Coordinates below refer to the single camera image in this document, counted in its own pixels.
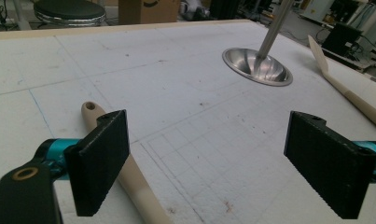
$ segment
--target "stool seat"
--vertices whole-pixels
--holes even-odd
[[[66,26],[100,25],[105,19],[105,9],[86,0],[39,0],[34,11],[41,21]]]

